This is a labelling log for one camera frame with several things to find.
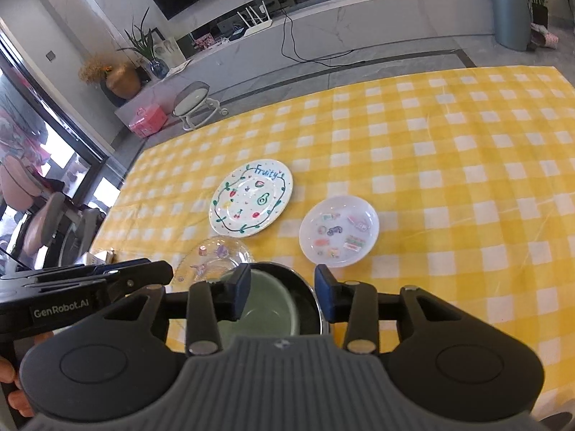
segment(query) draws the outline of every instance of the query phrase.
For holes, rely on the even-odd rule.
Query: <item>round stool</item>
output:
[[[196,81],[191,83],[176,96],[172,114],[182,119],[182,127],[185,131],[193,131],[200,126],[205,125],[216,113],[220,113],[222,116],[226,116],[228,114],[227,108],[220,107],[219,100],[208,97],[209,90],[210,87],[206,83]],[[206,119],[195,124],[192,121],[192,116],[203,105],[208,106],[208,108],[212,108],[213,112],[210,113]]]

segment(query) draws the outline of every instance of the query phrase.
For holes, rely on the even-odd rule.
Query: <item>pink box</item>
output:
[[[166,114],[158,104],[154,103],[149,107],[138,109],[129,127],[140,138],[145,138],[161,130],[166,120],[168,120]]]

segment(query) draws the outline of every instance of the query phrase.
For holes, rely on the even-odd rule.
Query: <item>black cable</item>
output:
[[[334,59],[338,59],[339,57],[344,57],[346,55],[349,55],[350,53],[354,52],[355,49],[348,50],[348,51],[346,51],[346,53],[340,53],[339,55],[334,55],[332,57],[319,57],[317,59],[311,59],[311,60],[307,60],[307,59],[304,59],[304,57],[301,57],[297,53],[297,50],[295,49],[295,37],[293,36],[293,19],[290,16],[288,16],[288,13],[286,13],[283,8],[281,8],[281,11],[282,11],[282,13],[284,13],[284,16],[285,16],[285,18],[284,18],[284,38],[282,40],[282,49],[281,49],[282,55],[284,57],[286,57],[287,59],[290,59],[292,61],[295,61],[297,63],[302,63],[302,64],[303,63],[317,63],[318,65],[322,65],[322,66],[325,66],[327,68],[338,68],[338,67],[342,67],[342,66],[351,66],[351,65],[355,64],[355,63],[348,63],[346,65],[331,65],[330,66],[330,65],[326,65],[325,63],[322,63],[323,61],[334,60]],[[290,35],[291,35],[291,41],[293,43],[293,53],[295,54],[296,57],[299,58],[299,60],[297,60],[297,59],[295,59],[289,55],[286,55],[284,53],[284,45],[286,42],[286,23],[287,23],[288,19],[291,21]]]

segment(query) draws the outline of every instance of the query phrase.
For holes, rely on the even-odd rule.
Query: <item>trash can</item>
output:
[[[529,0],[493,0],[495,40],[512,50],[526,51],[531,42]]]

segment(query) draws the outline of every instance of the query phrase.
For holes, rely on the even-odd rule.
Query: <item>table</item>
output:
[[[575,396],[575,89],[554,68],[473,68],[349,85],[243,113],[145,151],[94,248],[177,267],[215,232],[209,200],[259,158],[291,201],[245,243],[312,281],[300,223],[328,196],[378,211],[379,239],[342,280],[414,284],[521,339],[546,380],[538,413]],[[183,339],[171,331],[170,345]],[[382,347],[397,343],[382,322]]]

